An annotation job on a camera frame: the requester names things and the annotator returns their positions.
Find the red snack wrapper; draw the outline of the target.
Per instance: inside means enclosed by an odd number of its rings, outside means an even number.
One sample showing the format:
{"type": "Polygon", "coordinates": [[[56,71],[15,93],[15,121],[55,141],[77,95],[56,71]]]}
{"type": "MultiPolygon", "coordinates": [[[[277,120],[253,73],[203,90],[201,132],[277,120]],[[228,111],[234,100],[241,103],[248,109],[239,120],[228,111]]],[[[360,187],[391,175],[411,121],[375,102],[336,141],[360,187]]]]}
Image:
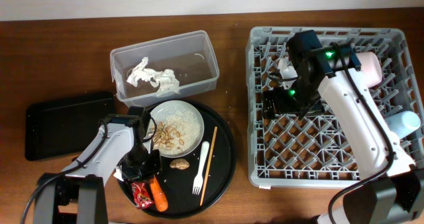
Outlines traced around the red snack wrapper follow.
{"type": "Polygon", "coordinates": [[[154,205],[145,182],[133,182],[131,184],[132,195],[137,209],[146,209],[154,205]]]}

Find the pink bowl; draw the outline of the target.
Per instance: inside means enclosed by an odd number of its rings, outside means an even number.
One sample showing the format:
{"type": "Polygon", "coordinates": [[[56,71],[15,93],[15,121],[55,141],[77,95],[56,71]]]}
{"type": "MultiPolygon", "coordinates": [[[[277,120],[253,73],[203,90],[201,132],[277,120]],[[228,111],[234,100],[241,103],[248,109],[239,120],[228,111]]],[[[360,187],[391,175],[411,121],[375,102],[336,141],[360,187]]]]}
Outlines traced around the pink bowl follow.
{"type": "Polygon", "coordinates": [[[356,56],[361,63],[361,71],[363,73],[364,83],[367,87],[378,85],[382,81],[382,69],[380,61],[373,52],[361,52],[356,56]]]}

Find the white tissue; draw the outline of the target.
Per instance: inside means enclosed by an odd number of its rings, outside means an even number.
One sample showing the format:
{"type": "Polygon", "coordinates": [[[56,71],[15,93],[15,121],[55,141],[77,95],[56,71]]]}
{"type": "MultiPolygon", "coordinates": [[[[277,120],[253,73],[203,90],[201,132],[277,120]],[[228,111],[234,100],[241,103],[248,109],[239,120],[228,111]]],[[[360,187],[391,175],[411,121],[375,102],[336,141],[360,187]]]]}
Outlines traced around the white tissue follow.
{"type": "Polygon", "coordinates": [[[158,91],[168,91],[180,86],[180,82],[176,79],[174,71],[171,69],[165,69],[157,75],[156,81],[159,83],[158,91]]]}
{"type": "Polygon", "coordinates": [[[157,79],[162,75],[162,72],[158,72],[152,68],[146,68],[147,65],[148,57],[146,56],[128,74],[127,83],[137,87],[138,81],[141,80],[142,82],[149,82],[152,87],[158,87],[159,82],[157,79]]]}

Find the white cup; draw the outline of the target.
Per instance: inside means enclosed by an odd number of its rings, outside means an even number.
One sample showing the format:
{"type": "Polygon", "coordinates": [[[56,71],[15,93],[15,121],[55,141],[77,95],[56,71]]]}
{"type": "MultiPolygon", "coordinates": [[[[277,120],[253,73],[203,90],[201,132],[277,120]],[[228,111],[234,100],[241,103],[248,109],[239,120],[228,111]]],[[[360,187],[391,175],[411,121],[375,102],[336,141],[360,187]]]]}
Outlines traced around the white cup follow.
{"type": "Polygon", "coordinates": [[[419,116],[412,111],[403,111],[385,118],[389,129],[400,139],[415,132],[421,126],[419,116]]]}

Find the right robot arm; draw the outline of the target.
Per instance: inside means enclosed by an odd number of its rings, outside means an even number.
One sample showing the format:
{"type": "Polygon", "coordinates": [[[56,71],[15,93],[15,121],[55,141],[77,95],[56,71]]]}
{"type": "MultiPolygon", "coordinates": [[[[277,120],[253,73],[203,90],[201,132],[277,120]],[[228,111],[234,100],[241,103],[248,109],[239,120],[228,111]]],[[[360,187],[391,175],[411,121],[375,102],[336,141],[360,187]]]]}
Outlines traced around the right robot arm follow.
{"type": "Polygon", "coordinates": [[[382,81],[376,55],[320,42],[290,42],[288,54],[296,72],[293,84],[264,93],[263,117],[304,117],[323,99],[341,125],[360,174],[359,182],[337,194],[342,206],[330,205],[315,222],[403,223],[419,217],[423,171],[401,148],[370,95],[369,89],[382,81]]]}

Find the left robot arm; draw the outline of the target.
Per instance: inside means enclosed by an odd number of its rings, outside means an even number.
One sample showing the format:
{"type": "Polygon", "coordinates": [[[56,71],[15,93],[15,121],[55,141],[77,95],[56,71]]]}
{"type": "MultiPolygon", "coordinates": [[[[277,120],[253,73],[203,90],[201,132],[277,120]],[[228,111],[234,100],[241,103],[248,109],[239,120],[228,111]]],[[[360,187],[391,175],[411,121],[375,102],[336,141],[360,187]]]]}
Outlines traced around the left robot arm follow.
{"type": "Polygon", "coordinates": [[[104,186],[115,168],[133,182],[148,181],[161,169],[159,151],[145,147],[153,122],[144,107],[100,120],[95,138],[69,166],[38,180],[27,203],[34,206],[34,223],[107,223],[104,186]]]}

